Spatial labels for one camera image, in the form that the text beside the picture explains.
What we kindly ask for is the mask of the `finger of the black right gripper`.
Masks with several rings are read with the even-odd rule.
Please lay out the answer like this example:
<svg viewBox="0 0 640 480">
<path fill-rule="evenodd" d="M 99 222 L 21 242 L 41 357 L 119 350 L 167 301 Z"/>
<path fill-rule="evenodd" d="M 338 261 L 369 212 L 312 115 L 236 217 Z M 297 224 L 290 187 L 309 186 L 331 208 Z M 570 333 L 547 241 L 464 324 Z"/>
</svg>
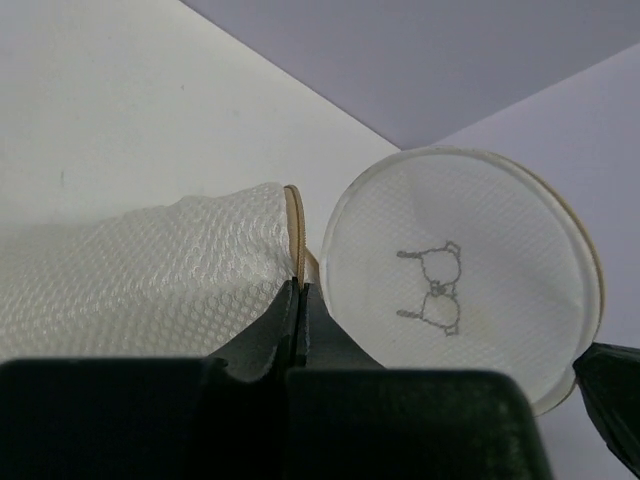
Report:
<svg viewBox="0 0 640 480">
<path fill-rule="evenodd" d="M 613 455 L 638 475 L 639 350 L 594 343 L 573 362 L 573 369 L 596 430 Z"/>
</svg>

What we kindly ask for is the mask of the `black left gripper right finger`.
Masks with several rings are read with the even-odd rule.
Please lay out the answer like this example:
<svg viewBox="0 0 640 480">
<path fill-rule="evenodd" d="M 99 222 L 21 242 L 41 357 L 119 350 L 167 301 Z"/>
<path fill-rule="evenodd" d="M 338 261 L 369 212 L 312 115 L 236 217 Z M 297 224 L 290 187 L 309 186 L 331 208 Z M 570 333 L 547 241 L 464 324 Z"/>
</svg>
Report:
<svg viewBox="0 0 640 480">
<path fill-rule="evenodd" d="M 482 370 L 384 369 L 301 294 L 287 374 L 291 479 L 548 479 L 516 383 Z"/>
</svg>

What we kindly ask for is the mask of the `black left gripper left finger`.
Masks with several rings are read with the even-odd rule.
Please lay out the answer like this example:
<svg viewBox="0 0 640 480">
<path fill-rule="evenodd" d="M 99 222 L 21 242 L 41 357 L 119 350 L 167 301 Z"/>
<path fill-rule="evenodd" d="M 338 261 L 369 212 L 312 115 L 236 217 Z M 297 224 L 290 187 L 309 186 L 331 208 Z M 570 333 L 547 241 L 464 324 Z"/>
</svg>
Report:
<svg viewBox="0 0 640 480">
<path fill-rule="evenodd" d="M 1 366 L 5 479 L 278 479 L 299 307 L 287 281 L 202 357 L 32 358 Z"/>
</svg>

